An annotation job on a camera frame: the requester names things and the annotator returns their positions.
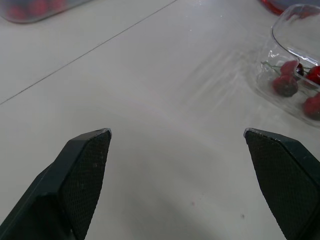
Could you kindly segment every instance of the red fruit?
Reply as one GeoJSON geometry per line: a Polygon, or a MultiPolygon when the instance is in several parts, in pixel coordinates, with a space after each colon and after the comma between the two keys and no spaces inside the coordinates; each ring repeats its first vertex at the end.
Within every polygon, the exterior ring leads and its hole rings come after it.
{"type": "Polygon", "coordinates": [[[282,75],[272,82],[274,91],[282,97],[292,97],[298,92],[298,84],[292,75],[282,75]]]}
{"type": "Polygon", "coordinates": [[[46,0],[33,0],[29,4],[29,13],[34,17],[40,17],[48,12],[46,0]]]}
{"type": "Polygon", "coordinates": [[[66,0],[51,0],[50,1],[50,7],[55,12],[61,12],[66,10],[66,0]]]}
{"type": "Polygon", "coordinates": [[[320,121],[320,93],[304,102],[303,112],[307,117],[320,121]]]}
{"type": "Polygon", "coordinates": [[[320,85],[320,66],[314,66],[313,68],[311,68],[311,70],[306,75],[306,78],[320,85]]]}
{"type": "Polygon", "coordinates": [[[13,20],[25,20],[27,18],[27,14],[24,9],[19,6],[10,7],[7,11],[7,15],[13,20]]]}
{"type": "Polygon", "coordinates": [[[303,76],[305,73],[304,67],[302,66],[301,63],[299,63],[298,65],[297,64],[298,64],[298,61],[296,60],[285,62],[280,68],[281,74],[291,75],[294,73],[294,71],[296,71],[299,75],[303,76]]]}

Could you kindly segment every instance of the clear plastic container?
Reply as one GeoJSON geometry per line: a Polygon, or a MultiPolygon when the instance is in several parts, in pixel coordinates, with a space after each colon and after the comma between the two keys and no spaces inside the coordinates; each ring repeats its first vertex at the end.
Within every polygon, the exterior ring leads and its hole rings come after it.
{"type": "Polygon", "coordinates": [[[320,6],[320,0],[261,0],[275,14],[282,14],[291,5],[309,4],[320,6]]]}
{"type": "Polygon", "coordinates": [[[0,0],[0,14],[14,23],[32,23],[89,0],[0,0]]]}
{"type": "Polygon", "coordinates": [[[258,57],[256,87],[293,116],[320,126],[320,7],[289,7],[258,57]]]}

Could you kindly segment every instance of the table surface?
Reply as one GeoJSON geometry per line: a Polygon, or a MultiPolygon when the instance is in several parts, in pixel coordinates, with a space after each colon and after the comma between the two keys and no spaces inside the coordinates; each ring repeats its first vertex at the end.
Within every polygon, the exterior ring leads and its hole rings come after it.
{"type": "Polygon", "coordinates": [[[67,140],[111,128],[87,240],[284,240],[243,132],[320,158],[320,131],[251,87],[276,19],[258,0],[94,0],[0,19],[0,220],[67,140]]]}

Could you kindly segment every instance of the cherry stem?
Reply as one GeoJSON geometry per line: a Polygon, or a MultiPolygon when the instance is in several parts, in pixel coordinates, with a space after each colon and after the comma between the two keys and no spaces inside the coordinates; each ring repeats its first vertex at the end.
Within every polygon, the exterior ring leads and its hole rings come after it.
{"type": "Polygon", "coordinates": [[[279,66],[272,66],[267,61],[261,62],[262,65],[268,65],[270,68],[272,68],[279,76],[281,76],[280,72],[278,72],[275,68],[280,68],[279,66]]]}

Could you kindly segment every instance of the transparent glass bowl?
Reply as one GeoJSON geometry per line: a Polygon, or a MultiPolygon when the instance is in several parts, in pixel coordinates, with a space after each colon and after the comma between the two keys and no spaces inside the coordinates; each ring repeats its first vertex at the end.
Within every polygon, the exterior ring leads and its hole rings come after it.
{"type": "Polygon", "coordinates": [[[258,56],[256,88],[275,105],[319,127],[319,64],[320,7],[290,6],[258,56]]]}
{"type": "Polygon", "coordinates": [[[89,0],[0,0],[1,16],[14,23],[32,23],[89,0]]]}

